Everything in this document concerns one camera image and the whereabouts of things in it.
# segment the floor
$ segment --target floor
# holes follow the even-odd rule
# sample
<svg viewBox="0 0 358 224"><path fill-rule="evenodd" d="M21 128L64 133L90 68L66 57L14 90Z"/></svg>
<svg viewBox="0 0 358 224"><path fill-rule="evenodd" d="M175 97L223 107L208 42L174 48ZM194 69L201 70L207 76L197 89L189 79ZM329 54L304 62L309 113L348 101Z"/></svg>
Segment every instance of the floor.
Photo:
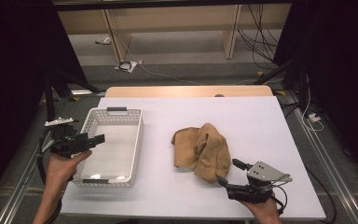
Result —
<svg viewBox="0 0 358 224"><path fill-rule="evenodd" d="M279 38L279 30L272 30L271 33L274 38ZM255 36L254 31L246 31L246 34ZM101 41L105 38L106 35L70 36L78 60L83 66L89 82L101 88L113 85L186 85L189 80L198 84L248 84L258 78L257 73L266 74L271 68L274 68L273 64L268 63L260 56L254 55L253 51L238 36L234 57L227 60L223 53L218 32L172 32L134 34L129 49L130 53L126 60L132 62L142 60L145 68L138 67L139 69L131 74L119 74L112 69L117 63L111 46L95 44L95 41ZM269 37L268 42L273 43L273 38ZM255 46L263 49L263 45L256 44ZM193 71L197 71L197 78L191 75L194 74ZM281 91L280 80L282 80L282 77L276 77L268 84L273 90L277 90L275 94L283 105L295 102L296 93L294 91ZM76 85L71 85L71 89L77 88ZM75 115L79 119L85 118L90 108L96 106L98 102L98 96L80 97L77 101L66 102L62 107L62 116L72 117ZM329 197L331 197L337 208L336 223L358 223L358 208L353 209L351 207L353 204L358 205L358 164L351 155L345 153L345 147L334 129L334 125L329 121L328 115L320 115L321 123L324 126L322 131L309 132L307 128L304 128L303 119L298 111L292 111L291 106L283 107L282 112L287 116L289 129L304 164L312 170L326 188L324 190L314 177L310 178L325 209L327 219L333 218L334 208L329 200ZM318 110L317 101L313 98L310 110ZM32 175L32 178L25 178L25 183L19 184L19 181L27 168L28 162L32 160L45 119L46 106L42 99L38 113L34 118L34 125L30 128L21 148L19 148L0 181L0 218L3 217L1 216L2 213L5 214L4 212L10 209L14 215L8 216L7 221L0 220L0 223L32 222L43 193L43 184L37 172ZM77 124L76 128L79 130L81 123ZM325 157L331 161L323 162ZM24 184L27 185L27 188L24 191L23 198L15 203L17 206L5 208L16 187ZM125 220L127 219L113 217L59 216L56 223L118 223ZM139 223L167 222L228 223L225 220L200 222L198 220L144 219L139 221ZM283 223L311 222L285 220Z"/></svg>

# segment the power strip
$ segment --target power strip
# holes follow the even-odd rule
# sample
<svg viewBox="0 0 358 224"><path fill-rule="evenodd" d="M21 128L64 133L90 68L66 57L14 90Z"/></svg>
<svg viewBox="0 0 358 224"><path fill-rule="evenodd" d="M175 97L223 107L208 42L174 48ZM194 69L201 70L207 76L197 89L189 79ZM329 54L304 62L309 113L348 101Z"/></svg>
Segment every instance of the power strip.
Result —
<svg viewBox="0 0 358 224"><path fill-rule="evenodd" d="M317 114L315 114L315 113L310 114L310 115L308 116L308 118L310 119L310 121L311 121L312 123L321 120L321 117L319 117L319 115L317 115Z"/></svg>

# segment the black curtain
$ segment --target black curtain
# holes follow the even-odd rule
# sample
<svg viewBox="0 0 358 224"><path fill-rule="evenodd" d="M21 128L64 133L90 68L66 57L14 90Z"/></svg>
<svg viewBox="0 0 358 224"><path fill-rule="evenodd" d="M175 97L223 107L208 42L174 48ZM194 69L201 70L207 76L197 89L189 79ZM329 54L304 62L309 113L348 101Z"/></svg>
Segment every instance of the black curtain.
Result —
<svg viewBox="0 0 358 224"><path fill-rule="evenodd" d="M0 0L0 178L34 118L44 75L62 70L87 81L57 12L24 4Z"/></svg>

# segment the gray floor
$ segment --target gray floor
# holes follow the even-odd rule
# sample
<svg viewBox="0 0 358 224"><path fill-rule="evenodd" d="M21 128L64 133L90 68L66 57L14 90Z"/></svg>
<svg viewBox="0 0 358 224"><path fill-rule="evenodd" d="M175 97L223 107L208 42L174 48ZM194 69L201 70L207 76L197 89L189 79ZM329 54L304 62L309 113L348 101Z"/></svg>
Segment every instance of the gray floor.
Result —
<svg viewBox="0 0 358 224"><path fill-rule="evenodd" d="M272 33L276 38L279 38L280 31L272 31ZM188 81L202 85L249 84L252 80L258 78L257 72L267 73L269 71L269 69L255 65L252 51L246 48L239 38L236 40L233 59L227 60L223 53L223 46L218 32L183 32L134 34L130 45L131 54L126 59L134 62L143 60L145 69L138 65L131 74L124 73L114 69L117 63L110 45L94 44L95 40L104 38L105 35L71 36L74 49L90 84L99 88L111 86L190 85ZM273 65L267 64L260 57L255 57L255 61L262 66L273 67ZM281 88L279 85L280 80L281 78L277 77L270 81L269 85L278 90ZM71 89L78 89L78 87L71 85ZM283 104L289 102L287 95L278 94L277 97ZM62 117L82 120L89 110L98 104L99 99L99 97L80 97L78 101L70 101L63 108ZM317 107L315 104L311 104L310 108L316 109ZM286 115L290 109L290 107L286 107L282 111L283 114ZM321 117L324 129L321 132L317 132L318 137L328 155L333 158L343 181L356 202L358 202L358 164L353 158L343 153L344 145L340 141L334 126L329 121L328 115L322 114ZM43 131L45 119L46 107L44 102L41 101L33 125L24 137L21 147L0 181L0 213L11 192L18 184L27 162L36 148L37 140ZM337 205L336 223L352 223L321 162L315 156L315 149L305 135L296 112L292 112L287 117L287 123L304 164L321 179ZM81 126L81 122L76 124L78 130L80 130ZM310 179L328 218L331 218L332 206L327 194L314 178L311 177ZM31 223L42 193L43 184L38 173L35 173L12 223ZM56 223L118 223L122 220L113 217L59 216ZM228 223L228 221L224 220L200 222L198 220L144 219L140 221L140 223L166 222ZM297 222L285 220L283 223Z"/></svg>

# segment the silver metal bracket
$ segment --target silver metal bracket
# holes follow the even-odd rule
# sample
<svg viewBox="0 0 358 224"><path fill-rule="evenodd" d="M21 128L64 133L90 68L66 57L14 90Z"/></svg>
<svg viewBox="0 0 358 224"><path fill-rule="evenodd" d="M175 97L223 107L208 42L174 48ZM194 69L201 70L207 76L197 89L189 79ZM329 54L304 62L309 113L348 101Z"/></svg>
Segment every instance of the silver metal bracket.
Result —
<svg viewBox="0 0 358 224"><path fill-rule="evenodd" d="M258 180L271 182L291 182L293 180L289 174L284 174L262 161L255 163L247 175Z"/></svg>

